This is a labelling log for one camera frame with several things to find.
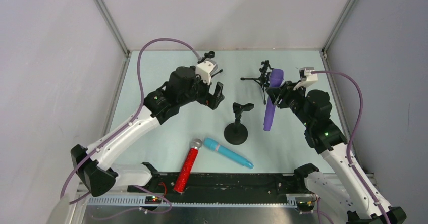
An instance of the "light blue tabletop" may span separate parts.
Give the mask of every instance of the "light blue tabletop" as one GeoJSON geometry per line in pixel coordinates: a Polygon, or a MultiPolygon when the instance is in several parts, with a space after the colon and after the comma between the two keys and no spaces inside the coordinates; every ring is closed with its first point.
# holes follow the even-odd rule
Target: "light blue tabletop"
{"type": "MultiPolygon", "coordinates": [[[[138,52],[133,52],[113,118],[112,129],[122,123],[137,109],[140,102],[136,65],[138,52]]],[[[160,127],[142,136],[117,160],[120,164],[150,162],[159,171],[180,171],[189,151],[192,138],[210,137],[247,158],[253,169],[240,166],[218,153],[202,148],[199,151],[193,172],[225,173],[293,173],[294,169],[306,164],[315,164],[322,172],[332,173],[330,166],[308,146],[303,132],[305,127],[289,109],[276,109],[270,132],[263,130],[265,105],[260,87],[252,81],[241,81],[241,77],[260,75],[260,62],[269,60],[273,68],[284,70],[284,80],[298,81],[298,69],[313,66],[323,70],[318,51],[216,51],[214,60],[222,73],[214,77],[215,83],[224,84],[225,100],[216,110],[197,102],[180,108],[180,112],[160,127]],[[254,109],[242,114],[241,122],[247,127],[249,136],[245,143],[235,146],[224,139],[223,130],[234,121],[232,103],[253,103],[254,109]]],[[[142,56],[141,77],[145,94],[159,88],[178,66],[196,64],[196,57],[189,51],[147,51],[142,56]]],[[[331,119],[340,126],[326,75],[319,75],[318,82],[310,89],[328,92],[333,105],[331,119]]]]}

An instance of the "red microphone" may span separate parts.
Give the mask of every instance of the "red microphone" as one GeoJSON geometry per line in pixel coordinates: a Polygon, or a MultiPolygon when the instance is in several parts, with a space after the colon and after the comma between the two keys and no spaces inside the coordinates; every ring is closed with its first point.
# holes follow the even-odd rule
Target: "red microphone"
{"type": "Polygon", "coordinates": [[[177,181],[174,185],[174,190],[183,193],[184,187],[186,186],[187,179],[189,178],[190,171],[192,170],[193,164],[195,163],[196,156],[198,155],[199,149],[202,147],[202,140],[193,139],[190,142],[190,150],[187,154],[186,160],[184,161],[183,167],[181,168],[180,174],[178,175],[177,181]]]}

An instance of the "microphone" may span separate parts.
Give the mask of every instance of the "microphone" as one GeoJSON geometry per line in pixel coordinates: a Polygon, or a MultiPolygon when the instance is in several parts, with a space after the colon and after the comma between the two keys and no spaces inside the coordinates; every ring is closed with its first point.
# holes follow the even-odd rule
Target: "microphone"
{"type": "MultiPolygon", "coordinates": [[[[272,69],[269,76],[269,87],[280,87],[284,80],[284,71],[282,69],[272,69]]],[[[263,130],[270,131],[272,122],[274,121],[275,106],[271,99],[268,97],[266,112],[264,113],[264,127],[263,130]]]]}

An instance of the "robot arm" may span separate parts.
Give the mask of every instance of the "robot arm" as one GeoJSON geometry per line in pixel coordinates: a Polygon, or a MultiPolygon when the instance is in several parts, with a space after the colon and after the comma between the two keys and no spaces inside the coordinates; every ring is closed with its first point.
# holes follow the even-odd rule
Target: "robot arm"
{"type": "Polygon", "coordinates": [[[71,150],[74,167],[93,150],[96,151],[77,171],[93,196],[100,196],[113,186],[143,186],[150,180],[151,173],[146,166],[118,165],[114,161],[141,136],[178,114],[180,107],[197,101],[216,109],[224,99],[220,82],[216,85],[214,95],[209,93],[211,79],[217,68],[217,63],[212,59],[205,59],[196,66],[178,67],[170,74],[169,81],[149,93],[142,108],[116,129],[87,148],[78,144],[71,150]],[[108,142],[99,149],[103,141],[108,142]]]}
{"type": "MultiPolygon", "coordinates": [[[[377,207],[379,203],[387,208],[391,223],[402,223],[405,220],[403,210],[400,207],[391,207],[367,176],[362,174],[365,180],[363,183],[349,165],[346,138],[330,120],[332,105],[329,102],[329,95],[320,90],[312,90],[306,94],[306,88],[318,80],[312,71],[313,67],[302,68],[299,82],[286,81],[282,86],[268,88],[266,91],[277,107],[290,108],[306,127],[304,135],[308,145],[330,165],[346,192],[332,184],[311,163],[296,169],[295,176],[301,181],[302,186],[317,194],[338,213],[347,213],[350,223],[386,223],[383,222],[385,220],[377,207]],[[374,203],[365,185],[376,194],[379,203],[374,203]]],[[[364,173],[356,161],[353,161],[353,165],[360,173],[364,173]]]]}

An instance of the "gray wall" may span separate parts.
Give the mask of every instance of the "gray wall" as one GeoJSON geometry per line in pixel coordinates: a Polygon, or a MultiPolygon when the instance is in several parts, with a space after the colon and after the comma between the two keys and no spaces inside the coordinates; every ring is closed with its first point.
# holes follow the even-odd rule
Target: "gray wall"
{"type": "Polygon", "coordinates": [[[0,223],[46,223],[124,57],[93,0],[0,0],[0,14],[0,223]]]}
{"type": "MultiPolygon", "coordinates": [[[[428,0],[360,0],[328,51],[333,70],[360,84],[364,112],[356,149],[407,223],[426,223],[428,199],[428,0]]],[[[358,96],[338,79],[348,121],[358,96]]]]}

